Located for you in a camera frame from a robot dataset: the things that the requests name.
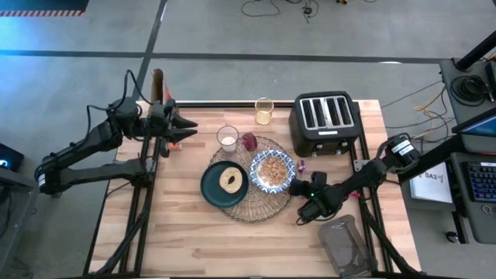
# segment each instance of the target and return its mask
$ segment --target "glass cup with liquid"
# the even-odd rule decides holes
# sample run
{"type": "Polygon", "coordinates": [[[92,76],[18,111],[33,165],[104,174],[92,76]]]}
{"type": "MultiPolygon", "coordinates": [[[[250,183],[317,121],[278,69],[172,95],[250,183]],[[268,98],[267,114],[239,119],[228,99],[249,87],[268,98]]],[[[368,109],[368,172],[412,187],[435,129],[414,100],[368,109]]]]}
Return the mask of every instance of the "glass cup with liquid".
{"type": "Polygon", "coordinates": [[[223,126],[217,131],[217,140],[226,153],[235,153],[238,147],[239,133],[233,126],[223,126]]]}
{"type": "Polygon", "coordinates": [[[272,121],[274,103],[269,98],[259,98],[255,102],[255,121],[261,125],[267,125],[272,121]]]}

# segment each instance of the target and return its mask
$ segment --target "plate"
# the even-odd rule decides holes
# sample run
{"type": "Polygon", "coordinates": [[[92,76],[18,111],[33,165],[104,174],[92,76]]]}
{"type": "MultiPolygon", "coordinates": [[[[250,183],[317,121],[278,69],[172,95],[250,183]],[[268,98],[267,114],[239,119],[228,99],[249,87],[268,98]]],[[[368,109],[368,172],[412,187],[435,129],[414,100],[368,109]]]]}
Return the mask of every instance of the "plate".
{"type": "Polygon", "coordinates": [[[201,179],[201,194],[209,204],[218,208],[230,208],[240,203],[245,198],[250,184],[248,181],[248,174],[246,174],[245,170],[240,165],[226,160],[217,162],[208,167],[203,173],[203,176],[201,176],[201,179]],[[237,168],[241,172],[241,177],[243,179],[241,188],[236,193],[232,194],[222,189],[219,183],[220,175],[228,167],[237,168]]]}
{"type": "Polygon", "coordinates": [[[268,194],[277,194],[281,193],[284,191],[286,188],[289,187],[291,184],[291,181],[295,179],[296,177],[296,169],[295,169],[295,164],[293,164],[293,160],[287,155],[284,151],[280,150],[265,150],[260,153],[258,153],[255,156],[255,159],[253,159],[251,165],[250,165],[250,178],[253,184],[260,188],[262,191],[268,193],[268,194]],[[260,166],[262,162],[265,159],[271,158],[271,157],[278,157],[284,161],[286,164],[286,169],[288,170],[288,179],[281,185],[278,186],[270,186],[267,182],[262,180],[260,176],[258,175],[258,170],[260,169],[260,166]]]}

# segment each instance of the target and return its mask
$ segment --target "keyboard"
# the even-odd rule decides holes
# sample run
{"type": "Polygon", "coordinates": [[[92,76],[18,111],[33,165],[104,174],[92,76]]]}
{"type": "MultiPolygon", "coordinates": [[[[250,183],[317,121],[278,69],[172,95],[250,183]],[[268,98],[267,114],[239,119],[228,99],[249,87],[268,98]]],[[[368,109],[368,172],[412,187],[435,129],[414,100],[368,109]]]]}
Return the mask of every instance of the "keyboard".
{"type": "Polygon", "coordinates": [[[496,202],[496,164],[465,163],[472,199],[476,202],[496,202]]]}

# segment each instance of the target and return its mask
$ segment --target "toaster slot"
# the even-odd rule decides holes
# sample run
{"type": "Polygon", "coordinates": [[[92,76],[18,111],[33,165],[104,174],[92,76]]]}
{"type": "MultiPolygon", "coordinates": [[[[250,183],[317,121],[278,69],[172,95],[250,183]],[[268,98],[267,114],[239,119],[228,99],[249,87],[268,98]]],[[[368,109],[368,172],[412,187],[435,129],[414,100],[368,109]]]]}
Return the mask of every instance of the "toaster slot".
{"type": "Polygon", "coordinates": [[[338,111],[336,109],[336,103],[334,102],[334,98],[328,98],[326,100],[327,107],[329,108],[329,115],[331,116],[331,121],[333,126],[341,125],[339,121],[338,111]]]}
{"type": "Polygon", "coordinates": [[[320,99],[313,99],[313,108],[315,110],[315,117],[317,118],[317,125],[319,127],[326,127],[326,118],[324,115],[324,110],[322,109],[322,104],[320,99]]]}
{"type": "Polygon", "coordinates": [[[348,104],[346,103],[346,99],[338,98],[337,101],[338,101],[339,110],[341,111],[341,116],[343,117],[343,124],[344,125],[351,124],[351,115],[348,109],[348,104]]]}
{"type": "Polygon", "coordinates": [[[312,107],[310,106],[310,101],[301,101],[301,106],[303,107],[303,114],[305,117],[305,124],[307,126],[307,129],[315,128],[315,122],[313,121],[313,113],[312,107]]]}

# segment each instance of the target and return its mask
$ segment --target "red onion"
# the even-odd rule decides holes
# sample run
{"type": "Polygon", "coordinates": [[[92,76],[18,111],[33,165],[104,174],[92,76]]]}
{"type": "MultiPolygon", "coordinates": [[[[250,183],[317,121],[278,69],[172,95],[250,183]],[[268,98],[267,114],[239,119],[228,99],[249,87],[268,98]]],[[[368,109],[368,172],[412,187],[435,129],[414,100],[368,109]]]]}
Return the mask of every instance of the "red onion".
{"type": "Polygon", "coordinates": [[[243,140],[243,145],[248,151],[257,150],[257,138],[252,133],[244,134],[241,139],[243,140]]]}

